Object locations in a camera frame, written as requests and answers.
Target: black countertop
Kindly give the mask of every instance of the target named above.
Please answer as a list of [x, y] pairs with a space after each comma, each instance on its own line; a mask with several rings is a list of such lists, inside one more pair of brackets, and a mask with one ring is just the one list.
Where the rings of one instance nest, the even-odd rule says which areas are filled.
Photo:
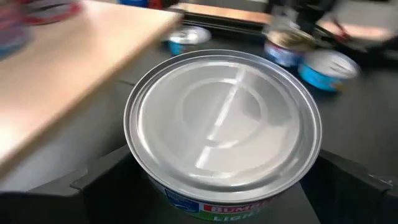
[[[234, 39], [214, 37], [206, 49], [230, 49], [261, 56], [262, 46]], [[138, 78], [171, 55], [162, 45], [144, 54], [124, 71], [121, 80], [134, 84]], [[363, 70], [342, 93], [327, 93], [307, 83], [322, 117], [322, 149], [355, 161], [381, 175], [398, 176], [398, 74], [396, 70]], [[207, 223], [172, 208], [155, 194], [143, 178], [140, 197], [147, 213], [143, 223]], [[259, 215], [234, 223], [319, 223], [300, 184], [287, 190], [280, 199]]]

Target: silver can lid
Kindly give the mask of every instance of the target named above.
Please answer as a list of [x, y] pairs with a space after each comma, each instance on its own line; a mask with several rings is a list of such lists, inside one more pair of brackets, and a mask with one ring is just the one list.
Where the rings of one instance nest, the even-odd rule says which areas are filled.
[[124, 130], [156, 181], [206, 202], [244, 203], [299, 181], [317, 158], [321, 122], [303, 85], [255, 55], [201, 50], [149, 71]]
[[354, 78], [359, 66], [346, 55], [335, 50], [316, 50], [308, 53], [305, 63], [317, 72], [338, 78]]
[[208, 30], [197, 26], [182, 26], [172, 32], [169, 41], [178, 44], [202, 44], [210, 40], [211, 34]]

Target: tuna can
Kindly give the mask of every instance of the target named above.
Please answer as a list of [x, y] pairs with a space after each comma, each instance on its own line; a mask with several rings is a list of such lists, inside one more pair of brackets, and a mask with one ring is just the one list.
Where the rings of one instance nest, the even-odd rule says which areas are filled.
[[298, 70], [309, 84], [326, 91], [340, 91], [344, 83], [359, 75], [359, 66], [334, 50], [317, 50], [306, 55]]
[[281, 66], [295, 67], [314, 47], [314, 38], [304, 31], [272, 30], [267, 34], [264, 51], [269, 60]]
[[182, 26], [170, 34], [169, 49], [173, 55], [203, 50], [210, 39], [210, 32], [202, 27]]
[[28, 39], [17, 3], [0, 0], [0, 58], [20, 49]]
[[258, 214], [311, 168], [317, 106], [289, 72], [255, 55], [199, 50], [145, 74], [124, 111], [129, 148], [176, 208], [228, 222]]
[[49, 24], [69, 18], [81, 11], [79, 0], [19, 0], [23, 20], [28, 24]]

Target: open tuna can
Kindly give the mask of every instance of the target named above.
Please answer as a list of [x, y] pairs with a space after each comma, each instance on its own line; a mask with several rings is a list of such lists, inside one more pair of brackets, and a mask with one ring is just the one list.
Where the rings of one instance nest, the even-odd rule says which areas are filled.
[[311, 168], [317, 106], [289, 72], [255, 55], [201, 50], [166, 60], [132, 90], [127, 143], [167, 200], [212, 221], [249, 218]]

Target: can lid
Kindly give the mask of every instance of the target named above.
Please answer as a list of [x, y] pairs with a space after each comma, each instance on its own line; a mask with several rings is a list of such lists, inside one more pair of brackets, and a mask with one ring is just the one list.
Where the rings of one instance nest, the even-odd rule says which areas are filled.
[[354, 78], [359, 66], [346, 55], [335, 50], [316, 50], [306, 55], [305, 63], [315, 71], [338, 78]]
[[172, 32], [169, 41], [178, 44], [202, 44], [210, 40], [211, 34], [208, 30], [197, 26], [182, 26]]
[[321, 141], [320, 115], [303, 85], [232, 50], [190, 52], [153, 68], [130, 94], [124, 130], [152, 178], [215, 203], [286, 190], [315, 162]]
[[272, 30], [267, 34], [267, 39], [279, 47], [299, 52], [308, 51], [315, 46], [311, 35], [297, 29]]

